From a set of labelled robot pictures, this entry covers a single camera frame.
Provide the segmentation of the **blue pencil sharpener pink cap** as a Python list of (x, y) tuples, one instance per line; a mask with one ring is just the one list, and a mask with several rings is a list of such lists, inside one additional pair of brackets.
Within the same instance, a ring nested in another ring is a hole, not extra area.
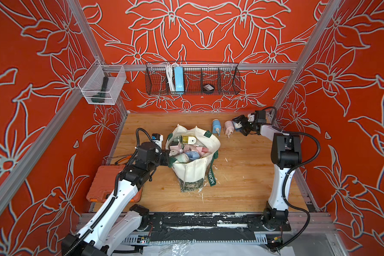
[(221, 122), (218, 119), (214, 119), (212, 121), (212, 133), (220, 136), (221, 135), (221, 129), (222, 129)]

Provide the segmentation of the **white canvas tote bag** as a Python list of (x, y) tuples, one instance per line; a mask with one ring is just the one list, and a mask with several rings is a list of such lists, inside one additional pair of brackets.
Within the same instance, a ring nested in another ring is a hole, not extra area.
[[(182, 135), (191, 135), (197, 139), (196, 144), (187, 145), (181, 143)], [(195, 127), (187, 129), (182, 125), (177, 125), (172, 133), (169, 134), (165, 149), (169, 151), (168, 166), (174, 171), (180, 185), (181, 192), (192, 192), (203, 188), (205, 176), (210, 175), (208, 181), (211, 186), (216, 185), (213, 176), (213, 162), (218, 158), (220, 141), (210, 131)], [(189, 161), (189, 163), (179, 163), (175, 156), (196, 151), (200, 154), (200, 159)]]

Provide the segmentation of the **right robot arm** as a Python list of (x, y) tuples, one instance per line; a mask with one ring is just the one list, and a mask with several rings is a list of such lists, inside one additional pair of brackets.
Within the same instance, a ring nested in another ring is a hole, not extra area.
[[(240, 115), (234, 118), (233, 122), (236, 131), (244, 136), (261, 135), (272, 142), (271, 161), (274, 164), (275, 174), (272, 193), (263, 211), (262, 225), (264, 229), (274, 231), (288, 221), (289, 208), (307, 212), (289, 203), (291, 181), (296, 169), (314, 161), (319, 156), (321, 145), (308, 133), (282, 130), (274, 125), (274, 118), (270, 122), (267, 121), (268, 110), (277, 111), (275, 107), (266, 107), (247, 116)], [(316, 145), (314, 155), (305, 161), (301, 149), (302, 137), (311, 139)]]

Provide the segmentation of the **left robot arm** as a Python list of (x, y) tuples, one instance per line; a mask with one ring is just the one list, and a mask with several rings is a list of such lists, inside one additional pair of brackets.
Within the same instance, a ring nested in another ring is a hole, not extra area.
[(149, 210), (138, 204), (133, 205), (123, 218), (125, 207), (141, 191), (144, 184), (152, 181), (153, 175), (161, 165), (168, 165), (167, 151), (162, 149), (149, 135), (146, 142), (140, 141), (135, 131), (137, 145), (135, 151), (116, 175), (114, 189), (100, 210), (85, 224), (77, 234), (67, 235), (61, 244), (64, 256), (112, 256), (124, 254), (118, 247), (136, 230), (146, 230), (149, 225)]

